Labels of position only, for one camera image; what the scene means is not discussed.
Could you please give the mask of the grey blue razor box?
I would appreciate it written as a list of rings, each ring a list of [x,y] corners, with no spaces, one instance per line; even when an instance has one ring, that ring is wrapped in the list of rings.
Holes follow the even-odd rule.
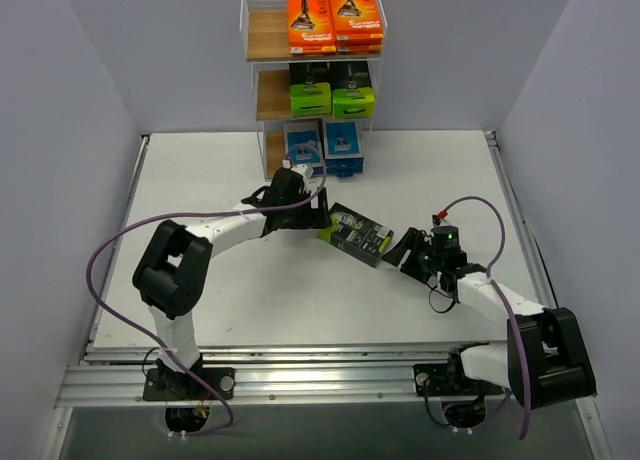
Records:
[[[327,173],[337,178],[350,178],[364,169],[363,158],[330,158],[325,160]]]

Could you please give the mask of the large orange Fusion5 razor box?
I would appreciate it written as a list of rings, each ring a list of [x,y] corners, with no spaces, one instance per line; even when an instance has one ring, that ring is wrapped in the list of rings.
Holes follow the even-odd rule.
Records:
[[[292,55],[336,53],[329,0],[288,0],[287,38]]]

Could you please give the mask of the black box with face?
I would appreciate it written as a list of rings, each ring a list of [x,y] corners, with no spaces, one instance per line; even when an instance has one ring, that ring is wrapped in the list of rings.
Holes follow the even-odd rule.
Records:
[[[317,237],[345,254],[376,268],[391,243],[394,231],[340,204],[329,209],[331,225]]]

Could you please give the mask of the black green razor box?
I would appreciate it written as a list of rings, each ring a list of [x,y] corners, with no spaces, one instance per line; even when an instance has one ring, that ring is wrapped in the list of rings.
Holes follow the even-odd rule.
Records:
[[[327,62],[289,64],[290,104],[294,117],[331,113],[331,85]]]
[[[331,62],[329,74],[335,119],[374,116],[376,96],[366,61]]]

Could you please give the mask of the black green razor box front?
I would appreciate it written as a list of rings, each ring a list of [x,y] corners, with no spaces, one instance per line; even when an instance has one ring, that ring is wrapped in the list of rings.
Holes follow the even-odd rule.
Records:
[[[331,113],[331,85],[327,62],[289,64],[290,104],[294,117]]]

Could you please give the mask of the narrow orange Fusion5 razor box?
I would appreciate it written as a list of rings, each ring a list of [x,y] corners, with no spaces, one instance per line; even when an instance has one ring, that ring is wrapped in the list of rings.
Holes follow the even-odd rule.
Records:
[[[384,38],[384,22],[377,0],[329,0],[329,4],[338,41]]]

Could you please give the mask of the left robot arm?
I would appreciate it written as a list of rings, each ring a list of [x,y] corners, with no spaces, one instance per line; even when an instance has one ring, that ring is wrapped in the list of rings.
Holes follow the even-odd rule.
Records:
[[[177,398],[194,397],[202,385],[192,310],[202,296],[211,259],[277,230],[319,230],[331,224],[324,187],[316,191],[316,205],[307,201],[314,193],[312,173],[308,164],[281,167],[270,184],[242,199],[230,216],[192,225],[165,220],[157,226],[132,284],[149,307],[157,336],[169,348],[159,354],[157,368]]]

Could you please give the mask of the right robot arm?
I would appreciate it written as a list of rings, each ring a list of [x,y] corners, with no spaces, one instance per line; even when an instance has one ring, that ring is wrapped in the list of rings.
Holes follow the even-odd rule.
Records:
[[[484,382],[510,391],[531,409],[596,394],[575,314],[544,307],[491,281],[484,266],[469,262],[457,227],[409,228],[382,259],[505,332],[501,342],[476,342],[453,351],[443,370],[453,391],[464,393]]]

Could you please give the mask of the blue Harry's box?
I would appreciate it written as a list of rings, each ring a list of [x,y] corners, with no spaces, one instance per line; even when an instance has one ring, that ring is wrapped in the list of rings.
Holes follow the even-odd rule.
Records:
[[[362,159],[364,144],[357,119],[324,119],[323,149],[327,160]]]
[[[286,159],[293,165],[306,164],[314,175],[320,175],[322,147],[318,121],[287,122],[283,125],[283,135]]]

